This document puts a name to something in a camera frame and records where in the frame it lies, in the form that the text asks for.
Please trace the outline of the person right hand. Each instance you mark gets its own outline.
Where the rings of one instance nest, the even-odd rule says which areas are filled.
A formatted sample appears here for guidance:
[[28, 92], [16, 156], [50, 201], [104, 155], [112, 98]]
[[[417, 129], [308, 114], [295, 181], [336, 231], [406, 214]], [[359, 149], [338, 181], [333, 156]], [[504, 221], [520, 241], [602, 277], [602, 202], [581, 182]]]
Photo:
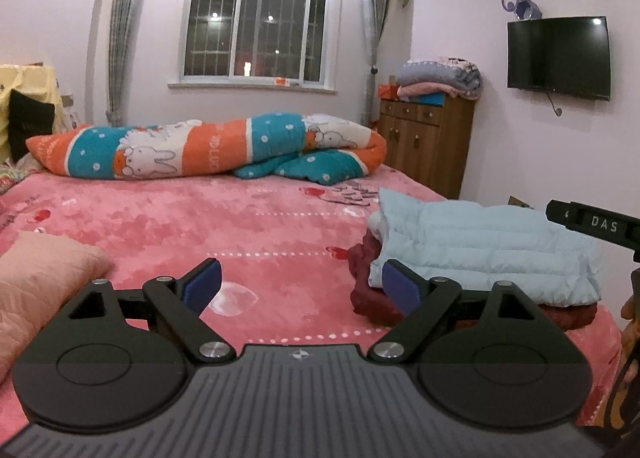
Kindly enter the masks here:
[[634, 298], [631, 296], [620, 309], [620, 317], [627, 320], [622, 332], [622, 346], [626, 357], [629, 357], [639, 339], [639, 318], [634, 314]]

